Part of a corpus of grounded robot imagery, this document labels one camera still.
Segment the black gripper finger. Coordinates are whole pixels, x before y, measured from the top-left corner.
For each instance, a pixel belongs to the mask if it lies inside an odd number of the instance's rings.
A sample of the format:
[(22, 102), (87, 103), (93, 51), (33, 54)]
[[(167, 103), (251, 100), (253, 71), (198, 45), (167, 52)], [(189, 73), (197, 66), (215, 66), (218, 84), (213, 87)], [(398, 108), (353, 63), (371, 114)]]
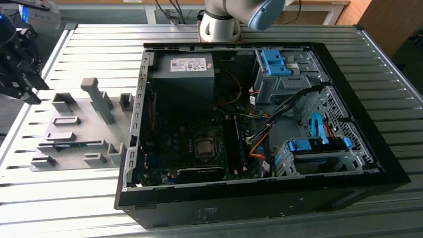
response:
[(42, 77), (41, 65), (43, 63), (42, 53), (37, 42), (35, 31), (30, 28), (23, 28), (19, 31), (21, 49), (23, 50), (23, 67), (22, 71), (26, 78), (35, 89), (49, 90), (50, 87)]
[(42, 100), (34, 92), (42, 90), (42, 75), (38, 72), (18, 74), (0, 73), (0, 94), (23, 100), (27, 104), (41, 104)]

